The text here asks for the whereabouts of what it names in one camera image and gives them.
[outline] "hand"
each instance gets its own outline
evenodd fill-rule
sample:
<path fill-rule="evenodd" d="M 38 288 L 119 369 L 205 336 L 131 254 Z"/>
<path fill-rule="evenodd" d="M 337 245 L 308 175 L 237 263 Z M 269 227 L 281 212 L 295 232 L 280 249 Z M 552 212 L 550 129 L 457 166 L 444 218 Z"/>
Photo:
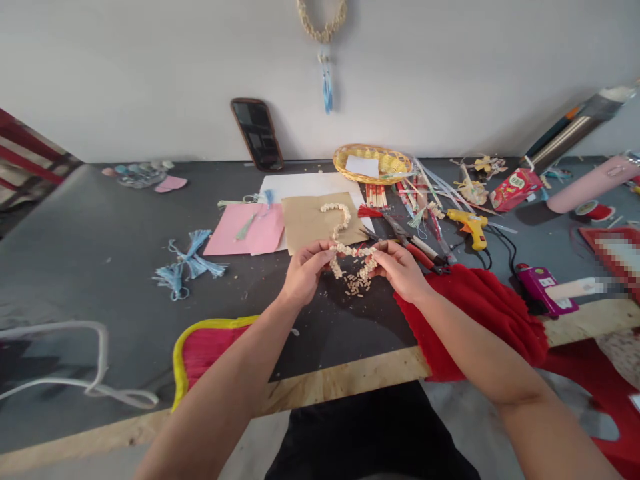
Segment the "hand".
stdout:
<path fill-rule="evenodd" d="M 313 299 L 322 270 L 329 269 L 328 263 L 336 252 L 329 250 L 335 242 L 316 240 L 298 250 L 291 258 L 287 278 L 279 298 L 298 308 Z"/>
<path fill-rule="evenodd" d="M 413 255 L 392 241 L 376 243 L 374 247 L 378 249 L 373 252 L 373 258 L 378 262 L 378 266 L 370 272 L 369 276 L 386 277 L 398 295 L 409 303 L 418 303 L 423 299 L 431 287 Z"/>

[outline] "paper card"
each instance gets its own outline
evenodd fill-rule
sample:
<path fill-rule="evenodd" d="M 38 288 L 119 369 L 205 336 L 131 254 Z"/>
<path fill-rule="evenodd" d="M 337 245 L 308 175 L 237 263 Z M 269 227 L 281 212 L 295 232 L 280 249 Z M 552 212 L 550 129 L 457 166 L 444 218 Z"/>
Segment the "paper card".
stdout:
<path fill-rule="evenodd" d="M 329 193 L 349 192 L 354 205 L 365 202 L 358 182 L 348 180 L 342 173 L 290 173 L 287 175 L 266 175 L 260 193 L 266 189 L 273 191 L 274 202 L 280 203 L 286 197 L 307 197 Z M 370 218 L 361 219 L 370 230 L 375 231 Z M 287 236 L 283 235 L 278 250 L 287 250 Z"/>
<path fill-rule="evenodd" d="M 282 209 L 290 255 L 314 240 L 331 238 L 333 228 L 344 221 L 342 210 L 322 213 L 320 207 L 326 203 L 343 203 L 349 208 L 351 220 L 347 229 L 340 232 L 339 242 L 350 245 L 368 239 L 368 236 L 360 232 L 363 225 L 358 218 L 358 210 L 347 192 L 321 197 L 289 197 L 282 199 Z"/>
<path fill-rule="evenodd" d="M 379 178 L 380 176 L 377 159 L 364 159 L 350 155 L 347 157 L 347 165 L 345 168 L 352 173 L 359 173 L 360 175 L 366 175 L 372 178 Z"/>
<path fill-rule="evenodd" d="M 253 214 L 255 216 L 247 230 L 247 236 L 236 240 L 236 235 Z M 267 209 L 264 203 L 228 205 L 203 255 L 272 253 L 278 247 L 283 228 L 282 205 L 279 203 L 274 203 L 271 209 Z"/>

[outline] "wooden table edge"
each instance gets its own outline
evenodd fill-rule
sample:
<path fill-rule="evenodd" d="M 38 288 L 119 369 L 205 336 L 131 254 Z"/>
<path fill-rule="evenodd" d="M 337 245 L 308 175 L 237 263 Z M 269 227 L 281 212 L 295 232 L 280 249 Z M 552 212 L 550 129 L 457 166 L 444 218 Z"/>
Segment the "wooden table edge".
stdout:
<path fill-rule="evenodd" d="M 556 347 L 640 327 L 640 307 L 630 299 L 604 299 L 582 305 L 580 310 L 560 320 L 542 320 L 545 322 L 549 345 Z M 417 346 L 391 351 L 271 382 L 257 416 L 356 395 L 426 378 L 430 374 L 431 370 Z M 168 416 L 168 409 L 154 411 L 2 454 L 0 475 L 151 442 Z"/>

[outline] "brown paper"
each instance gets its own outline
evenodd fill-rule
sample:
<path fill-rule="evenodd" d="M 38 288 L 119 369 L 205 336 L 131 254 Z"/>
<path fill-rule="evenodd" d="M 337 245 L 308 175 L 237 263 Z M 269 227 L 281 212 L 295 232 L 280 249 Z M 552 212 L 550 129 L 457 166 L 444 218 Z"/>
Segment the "brown paper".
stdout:
<path fill-rule="evenodd" d="M 368 239 L 360 232 L 363 228 L 362 221 L 358 218 L 358 210 L 347 192 L 321 197 L 288 197 L 282 199 L 282 210 L 290 255 L 314 240 L 330 239 L 333 228 L 343 222 L 342 210 L 329 210 L 325 213 L 320 211 L 320 207 L 326 203 L 342 203 L 351 214 L 349 226 L 338 234 L 337 240 L 340 243 L 350 245 Z"/>

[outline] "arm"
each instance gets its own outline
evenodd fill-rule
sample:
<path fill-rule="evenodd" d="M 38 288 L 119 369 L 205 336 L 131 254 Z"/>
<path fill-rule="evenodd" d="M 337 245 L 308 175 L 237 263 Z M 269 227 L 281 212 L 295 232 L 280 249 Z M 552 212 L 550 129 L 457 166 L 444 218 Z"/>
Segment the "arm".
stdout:
<path fill-rule="evenodd" d="M 280 295 L 207 370 L 153 442 L 136 480 L 217 478 L 263 398 L 280 352 L 320 272 L 330 241 L 298 251 Z"/>
<path fill-rule="evenodd" d="M 510 346 L 437 294 L 411 254 L 394 242 L 374 252 L 404 300 L 425 316 L 465 376 L 494 404 L 528 479 L 620 476 L 572 412 Z"/>

